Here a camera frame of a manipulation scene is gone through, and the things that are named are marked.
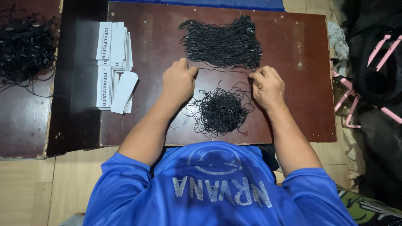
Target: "scratched surface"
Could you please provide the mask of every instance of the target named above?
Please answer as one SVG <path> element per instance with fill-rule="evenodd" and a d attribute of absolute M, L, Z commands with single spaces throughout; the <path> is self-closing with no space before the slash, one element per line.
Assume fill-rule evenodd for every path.
<path fill-rule="evenodd" d="M 0 9 L 25 8 L 30 13 L 41 13 L 46 19 L 60 18 L 60 0 L 14 0 L 2 4 Z M 34 85 L 34 92 L 49 96 L 53 79 Z M 0 93 L 0 157 L 35 158 L 44 154 L 50 98 L 37 97 L 22 87 L 11 87 Z"/>
<path fill-rule="evenodd" d="M 157 100 L 162 91 L 163 72 L 185 56 L 184 47 L 179 45 L 185 34 L 185 31 L 177 30 L 180 23 L 187 19 L 213 24 L 232 23 L 234 18 L 246 14 L 256 24 L 257 39 L 263 48 L 261 65 L 274 67 L 285 81 L 286 104 L 306 138 L 311 142 L 336 141 L 325 16 L 110 2 L 109 21 L 123 21 L 131 32 L 133 71 L 139 75 L 139 84 L 133 95 L 131 114 L 102 112 L 100 143 L 120 144 Z M 206 67 L 203 63 L 189 62 L 191 65 Z M 241 73 L 200 70 L 195 96 L 198 96 L 198 90 L 213 91 L 220 80 L 220 88 L 224 89 L 239 81 L 248 83 L 247 76 Z M 208 134 L 195 133 L 194 124 L 194 119 L 187 119 L 179 112 L 168 129 L 166 144 L 185 145 L 208 140 L 234 144 L 272 142 L 271 125 L 259 106 L 240 128 L 244 134 L 235 130 L 224 137 L 212 138 Z"/>

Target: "pile of black cords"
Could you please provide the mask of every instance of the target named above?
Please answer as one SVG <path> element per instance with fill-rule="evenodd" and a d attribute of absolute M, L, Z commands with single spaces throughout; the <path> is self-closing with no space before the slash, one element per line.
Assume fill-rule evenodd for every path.
<path fill-rule="evenodd" d="M 0 92 L 21 86 L 37 95 L 33 91 L 35 82 L 49 80 L 55 72 L 58 41 L 55 31 L 59 21 L 55 17 L 47 21 L 40 14 L 17 18 L 15 10 L 14 6 L 1 11 Z M 53 73 L 40 79 L 38 73 L 43 70 Z"/>
<path fill-rule="evenodd" d="M 187 29 L 180 43 L 185 46 L 189 60 L 207 62 L 226 70 L 252 70 L 260 66 L 261 43 L 257 41 L 255 24 L 250 16 L 241 16 L 232 24 L 221 25 L 187 20 L 178 29 Z"/>
<path fill-rule="evenodd" d="M 190 114 L 182 113 L 196 120 L 194 130 L 197 133 L 211 133 L 212 137 L 224 136 L 243 125 L 247 115 L 254 110 L 251 99 L 247 95 L 250 87 L 244 82 L 236 83 L 230 90 L 226 91 L 218 87 L 213 92 L 199 91 L 204 94 L 200 100 L 192 100 L 184 109 Z M 249 91 L 236 87 L 238 84 L 245 84 Z M 199 112 L 192 112 L 191 108 L 197 106 Z"/>

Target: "blue t-shirt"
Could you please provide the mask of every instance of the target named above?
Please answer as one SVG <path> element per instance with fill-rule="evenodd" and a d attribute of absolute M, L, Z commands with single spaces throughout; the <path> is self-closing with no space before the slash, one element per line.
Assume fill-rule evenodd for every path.
<path fill-rule="evenodd" d="M 116 153 L 102 171 L 84 226 L 356 225 L 324 169 L 293 171 L 280 187 L 254 146 L 169 148 L 153 178 Z"/>

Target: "stack of white tags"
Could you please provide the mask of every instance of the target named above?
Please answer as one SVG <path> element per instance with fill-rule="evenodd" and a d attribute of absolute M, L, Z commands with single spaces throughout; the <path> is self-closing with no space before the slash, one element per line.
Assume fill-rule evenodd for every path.
<path fill-rule="evenodd" d="M 96 59 L 99 66 L 96 106 L 100 110 L 131 113 L 138 75 L 130 72 L 131 36 L 123 22 L 100 22 Z"/>

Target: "wooden floor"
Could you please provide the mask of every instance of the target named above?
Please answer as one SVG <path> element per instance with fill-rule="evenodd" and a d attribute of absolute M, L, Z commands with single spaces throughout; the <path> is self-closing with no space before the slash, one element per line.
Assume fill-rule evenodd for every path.
<path fill-rule="evenodd" d="M 323 14 L 337 23 L 339 9 L 331 0 L 283 0 L 286 11 Z M 312 143 L 324 169 L 339 185 L 349 187 L 348 146 L 336 117 L 338 142 Z M 76 151 L 46 160 L 0 161 L 0 225 L 55 226 L 85 212 L 90 193 L 101 175 L 100 165 L 117 148 Z M 278 182 L 283 175 L 277 172 Z"/>

